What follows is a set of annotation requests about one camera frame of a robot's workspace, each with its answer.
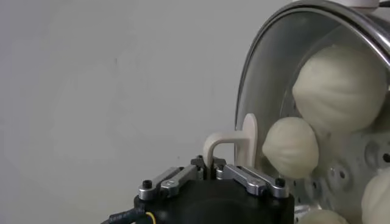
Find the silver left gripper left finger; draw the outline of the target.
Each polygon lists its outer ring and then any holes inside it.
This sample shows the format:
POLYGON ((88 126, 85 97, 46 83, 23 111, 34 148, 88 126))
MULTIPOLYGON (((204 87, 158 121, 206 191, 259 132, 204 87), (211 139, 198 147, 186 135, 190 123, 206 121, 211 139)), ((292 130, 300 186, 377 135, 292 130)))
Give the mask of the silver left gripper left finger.
POLYGON ((144 180, 138 188, 138 198, 151 201, 161 192, 167 197, 174 197, 187 182, 204 180, 206 177, 207 167, 203 156, 197 155, 186 167, 170 167, 157 177, 144 180))

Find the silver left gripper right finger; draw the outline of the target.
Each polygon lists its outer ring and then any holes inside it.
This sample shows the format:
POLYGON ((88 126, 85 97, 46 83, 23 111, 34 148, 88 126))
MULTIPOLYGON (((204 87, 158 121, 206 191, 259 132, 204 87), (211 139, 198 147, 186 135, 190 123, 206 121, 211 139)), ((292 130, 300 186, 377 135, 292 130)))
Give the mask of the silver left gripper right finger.
POLYGON ((213 168, 217 180, 234 180, 250 195, 259 197, 269 193, 274 198, 289 197, 289 188, 283 178, 273 178, 252 167, 227 164, 220 158, 214 158, 213 168))

